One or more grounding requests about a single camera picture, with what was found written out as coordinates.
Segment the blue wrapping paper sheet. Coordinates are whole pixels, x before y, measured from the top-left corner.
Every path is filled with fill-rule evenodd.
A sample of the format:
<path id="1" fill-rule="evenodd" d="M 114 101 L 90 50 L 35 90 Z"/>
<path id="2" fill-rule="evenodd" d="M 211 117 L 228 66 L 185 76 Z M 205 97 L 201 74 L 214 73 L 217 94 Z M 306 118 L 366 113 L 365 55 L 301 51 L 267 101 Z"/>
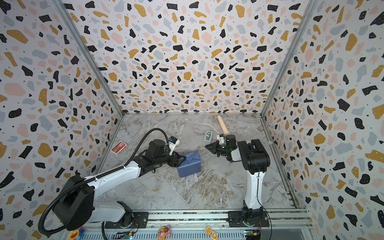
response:
<path id="1" fill-rule="evenodd" d="M 184 178 L 201 171 L 201 157 L 198 151 L 194 151 L 185 155 L 186 160 L 177 167 L 180 178 Z"/>

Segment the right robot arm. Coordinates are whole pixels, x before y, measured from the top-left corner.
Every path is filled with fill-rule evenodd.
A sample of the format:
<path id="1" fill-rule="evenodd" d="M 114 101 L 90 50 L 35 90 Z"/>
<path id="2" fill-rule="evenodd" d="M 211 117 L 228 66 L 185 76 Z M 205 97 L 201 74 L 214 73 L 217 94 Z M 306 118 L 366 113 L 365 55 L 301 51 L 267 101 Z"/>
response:
<path id="1" fill-rule="evenodd" d="M 231 163 L 241 162 L 247 174 L 247 191 L 240 211 L 229 211 L 227 222 L 231 228 L 262 226 L 268 218 L 262 205 L 264 176 L 271 164 L 270 157 L 260 140 L 237 141 L 234 135 L 219 135 L 205 148 L 217 157 L 223 156 Z"/>

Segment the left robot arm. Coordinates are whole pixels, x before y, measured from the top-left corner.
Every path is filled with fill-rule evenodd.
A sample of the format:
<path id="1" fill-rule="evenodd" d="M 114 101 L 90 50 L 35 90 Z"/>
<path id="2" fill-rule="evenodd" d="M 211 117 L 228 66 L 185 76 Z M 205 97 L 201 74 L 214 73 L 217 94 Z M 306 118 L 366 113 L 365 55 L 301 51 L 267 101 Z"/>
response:
<path id="1" fill-rule="evenodd" d="M 77 230 L 86 223 L 104 222 L 120 228 L 133 223 L 133 210 L 124 202 L 97 204 L 95 200 L 105 192 L 127 181 L 155 171 L 163 165 L 178 167 L 186 160 L 175 152 L 180 141 L 171 137 L 166 143 L 153 140 L 147 150 L 135 156 L 128 165 L 86 178 L 71 177 L 63 188 L 62 198 L 54 204 L 53 212 L 68 231 Z"/>

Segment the white tape dispenser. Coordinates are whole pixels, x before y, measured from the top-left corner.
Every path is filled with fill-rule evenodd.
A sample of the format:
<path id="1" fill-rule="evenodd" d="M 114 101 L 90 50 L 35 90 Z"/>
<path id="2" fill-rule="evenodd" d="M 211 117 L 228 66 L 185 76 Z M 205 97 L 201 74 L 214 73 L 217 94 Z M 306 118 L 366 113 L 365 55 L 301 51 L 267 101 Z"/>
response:
<path id="1" fill-rule="evenodd" d="M 209 145 L 212 143 L 213 131 L 207 130 L 204 135 L 203 145 Z"/>

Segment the red playing card deck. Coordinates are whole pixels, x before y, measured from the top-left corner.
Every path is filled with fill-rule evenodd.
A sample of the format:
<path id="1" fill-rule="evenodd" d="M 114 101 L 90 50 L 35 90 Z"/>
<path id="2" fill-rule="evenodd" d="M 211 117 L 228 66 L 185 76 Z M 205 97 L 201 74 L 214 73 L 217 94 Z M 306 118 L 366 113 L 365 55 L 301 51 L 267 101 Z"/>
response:
<path id="1" fill-rule="evenodd" d="M 120 141 L 118 142 L 112 149 L 111 152 L 115 155 L 118 155 L 121 151 L 123 151 L 127 147 L 127 144 Z"/>

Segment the pink yellow sticker toy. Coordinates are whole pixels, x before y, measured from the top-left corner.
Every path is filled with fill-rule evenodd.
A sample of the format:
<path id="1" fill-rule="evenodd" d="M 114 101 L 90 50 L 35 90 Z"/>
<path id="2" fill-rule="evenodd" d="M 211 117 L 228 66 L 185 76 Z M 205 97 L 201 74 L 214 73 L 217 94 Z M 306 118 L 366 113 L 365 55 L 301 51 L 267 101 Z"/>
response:
<path id="1" fill-rule="evenodd" d="M 166 238 L 171 237 L 171 229 L 170 226 L 161 226 L 157 233 L 158 240 L 165 240 Z"/>

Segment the orange square sticker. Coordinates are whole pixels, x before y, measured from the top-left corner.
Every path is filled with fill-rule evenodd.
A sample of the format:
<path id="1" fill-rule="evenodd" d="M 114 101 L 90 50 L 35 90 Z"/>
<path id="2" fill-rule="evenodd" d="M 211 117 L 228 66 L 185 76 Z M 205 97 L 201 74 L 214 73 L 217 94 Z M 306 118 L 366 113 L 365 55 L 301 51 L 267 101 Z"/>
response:
<path id="1" fill-rule="evenodd" d="M 219 238 L 219 234 L 215 232 L 211 227 L 207 226 L 205 228 L 205 233 L 212 239 L 217 240 Z"/>

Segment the colourful round sticker toy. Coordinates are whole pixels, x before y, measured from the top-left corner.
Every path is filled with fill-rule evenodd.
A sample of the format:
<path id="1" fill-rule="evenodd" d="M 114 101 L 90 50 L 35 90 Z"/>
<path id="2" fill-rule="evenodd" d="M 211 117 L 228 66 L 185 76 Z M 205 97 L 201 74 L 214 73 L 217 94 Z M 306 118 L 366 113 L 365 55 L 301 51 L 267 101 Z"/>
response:
<path id="1" fill-rule="evenodd" d="M 80 240 L 84 235 L 84 228 L 80 227 L 69 233 L 67 240 Z"/>

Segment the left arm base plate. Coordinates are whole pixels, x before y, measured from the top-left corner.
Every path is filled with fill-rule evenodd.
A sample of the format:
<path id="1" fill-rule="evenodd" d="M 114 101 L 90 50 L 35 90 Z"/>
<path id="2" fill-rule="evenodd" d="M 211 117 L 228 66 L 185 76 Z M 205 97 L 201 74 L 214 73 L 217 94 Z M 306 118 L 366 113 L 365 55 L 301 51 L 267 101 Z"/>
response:
<path id="1" fill-rule="evenodd" d="M 116 223 L 106 222 L 105 229 L 137 230 L 147 227 L 149 212 L 132 212 L 124 214 L 121 220 Z"/>

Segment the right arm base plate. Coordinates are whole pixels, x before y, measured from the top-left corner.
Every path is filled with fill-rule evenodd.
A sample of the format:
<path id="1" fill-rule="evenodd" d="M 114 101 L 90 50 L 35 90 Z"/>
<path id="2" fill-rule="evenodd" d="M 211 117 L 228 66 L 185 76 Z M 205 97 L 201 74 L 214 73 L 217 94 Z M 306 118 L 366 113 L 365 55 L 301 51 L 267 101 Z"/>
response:
<path id="1" fill-rule="evenodd" d="M 229 223 L 230 228 L 259 228 L 270 226 L 269 218 L 263 208 L 229 211 L 226 221 Z"/>

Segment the aluminium mounting rail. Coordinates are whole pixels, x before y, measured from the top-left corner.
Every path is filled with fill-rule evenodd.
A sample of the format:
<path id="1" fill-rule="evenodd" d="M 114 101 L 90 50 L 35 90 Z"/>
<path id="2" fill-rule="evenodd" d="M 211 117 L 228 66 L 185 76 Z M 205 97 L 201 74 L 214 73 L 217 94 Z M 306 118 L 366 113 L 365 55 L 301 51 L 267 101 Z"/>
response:
<path id="1" fill-rule="evenodd" d="M 210 240 L 208 228 L 219 240 L 315 240 L 314 227 L 304 209 L 268 209 L 245 223 L 240 210 L 139 210 L 134 225 L 125 229 L 100 223 L 85 224 L 79 240 L 155 240 L 169 226 L 170 240 Z"/>

